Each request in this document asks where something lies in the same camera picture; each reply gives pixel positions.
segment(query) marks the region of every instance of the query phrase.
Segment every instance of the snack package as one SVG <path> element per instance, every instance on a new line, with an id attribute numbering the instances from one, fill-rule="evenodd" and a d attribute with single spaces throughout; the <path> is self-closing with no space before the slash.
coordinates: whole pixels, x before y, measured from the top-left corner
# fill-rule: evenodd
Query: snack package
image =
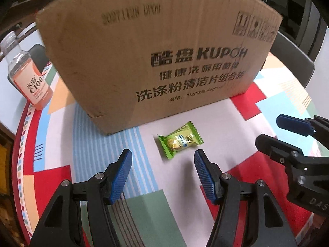
<path id="1" fill-rule="evenodd" d="M 168 159 L 172 159 L 176 152 L 192 145 L 201 145 L 203 139 L 191 121 L 167 136 L 158 136 Z"/>

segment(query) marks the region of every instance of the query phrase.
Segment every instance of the brown cardboard box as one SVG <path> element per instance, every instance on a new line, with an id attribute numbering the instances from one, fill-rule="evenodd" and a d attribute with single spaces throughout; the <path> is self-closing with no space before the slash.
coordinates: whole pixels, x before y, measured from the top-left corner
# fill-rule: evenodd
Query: brown cardboard box
<path id="1" fill-rule="evenodd" d="M 260 0 L 56 0 L 37 26 L 106 134 L 243 93 L 281 23 Z"/>

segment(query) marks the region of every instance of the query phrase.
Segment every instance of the chair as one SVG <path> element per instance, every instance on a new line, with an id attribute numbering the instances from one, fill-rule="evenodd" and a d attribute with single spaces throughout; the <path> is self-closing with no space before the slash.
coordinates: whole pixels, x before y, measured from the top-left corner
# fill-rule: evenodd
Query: chair
<path id="1" fill-rule="evenodd" d="M 46 56 L 46 48 L 40 44 L 36 44 L 28 52 L 30 53 L 34 64 L 37 66 L 39 72 L 41 73 L 44 67 L 49 62 L 49 58 Z M 16 85 L 12 82 L 9 75 L 7 76 L 7 79 L 17 90 L 19 90 L 16 87 Z"/>
<path id="2" fill-rule="evenodd" d="M 270 52 L 275 55 L 305 88 L 315 70 L 314 62 L 292 41 L 278 31 Z"/>

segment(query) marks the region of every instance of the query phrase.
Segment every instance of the colorful patchwork tablecloth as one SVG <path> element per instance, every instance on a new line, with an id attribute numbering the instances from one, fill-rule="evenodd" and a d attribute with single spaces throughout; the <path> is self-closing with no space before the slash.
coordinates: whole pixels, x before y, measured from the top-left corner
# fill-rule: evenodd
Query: colorful patchwork tablecloth
<path id="1" fill-rule="evenodd" d="M 206 246 L 218 208 L 204 197 L 190 147 L 167 160 L 157 135 L 167 135 L 191 120 L 211 162 L 238 180 L 266 181 L 299 242 L 312 222 L 310 212 L 286 200 L 284 167 L 259 153 L 261 133 L 302 148 L 305 155 L 328 155 L 312 137 L 279 129 L 279 114 L 313 118 L 315 107 L 292 73 L 272 54 L 245 94 L 103 136 L 75 101 L 51 63 L 43 72 L 54 91 L 36 111 L 27 105 L 16 137 L 12 176 L 16 209 L 27 241 L 57 186 L 64 179 L 86 181 L 115 162 L 124 148 L 133 166 L 110 214 L 122 246 Z M 86 204 L 85 238 L 92 246 Z M 236 246 L 242 239 L 238 224 Z"/>

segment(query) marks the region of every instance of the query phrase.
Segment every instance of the beverage bottle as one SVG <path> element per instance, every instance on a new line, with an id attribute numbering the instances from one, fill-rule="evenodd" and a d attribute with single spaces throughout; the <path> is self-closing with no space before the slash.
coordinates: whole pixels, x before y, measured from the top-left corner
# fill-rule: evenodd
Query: beverage bottle
<path id="1" fill-rule="evenodd" d="M 13 31 L 4 37 L 0 47 L 9 64 L 10 79 L 36 110 L 42 110 L 49 103 L 53 91 L 41 76 L 29 52 L 21 49 Z"/>

